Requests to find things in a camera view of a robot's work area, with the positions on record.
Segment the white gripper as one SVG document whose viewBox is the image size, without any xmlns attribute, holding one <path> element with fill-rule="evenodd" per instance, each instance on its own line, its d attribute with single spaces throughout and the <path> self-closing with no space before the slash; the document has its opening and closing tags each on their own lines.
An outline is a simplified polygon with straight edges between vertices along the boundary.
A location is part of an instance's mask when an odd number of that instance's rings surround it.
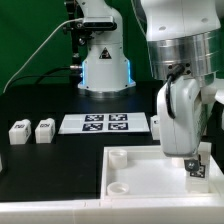
<svg viewBox="0 0 224 224">
<path fill-rule="evenodd" d="M 175 115 L 172 119 L 167 112 L 166 87 L 164 85 L 157 95 L 162 150 L 169 157 L 192 157 L 184 160 L 185 170 L 196 172 L 200 162 L 194 156 L 208 120 L 208 106 L 202 103 L 198 82 L 180 77 L 171 85 L 171 108 Z"/>
</svg>

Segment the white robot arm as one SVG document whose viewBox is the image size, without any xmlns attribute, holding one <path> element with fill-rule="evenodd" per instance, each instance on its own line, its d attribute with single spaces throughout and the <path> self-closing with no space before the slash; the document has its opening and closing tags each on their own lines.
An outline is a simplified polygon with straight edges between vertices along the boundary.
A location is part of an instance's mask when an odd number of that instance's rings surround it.
<svg viewBox="0 0 224 224">
<path fill-rule="evenodd" d="M 81 28 L 92 38 L 79 90 L 105 96 L 133 87 L 123 54 L 121 15 L 105 0 L 77 2 L 84 14 Z M 169 157 L 182 157 L 187 171 L 197 171 L 208 110 L 221 99 L 215 78 L 220 28 L 216 0 L 140 0 L 140 5 L 151 74 L 166 82 L 157 95 L 161 147 Z"/>
</svg>

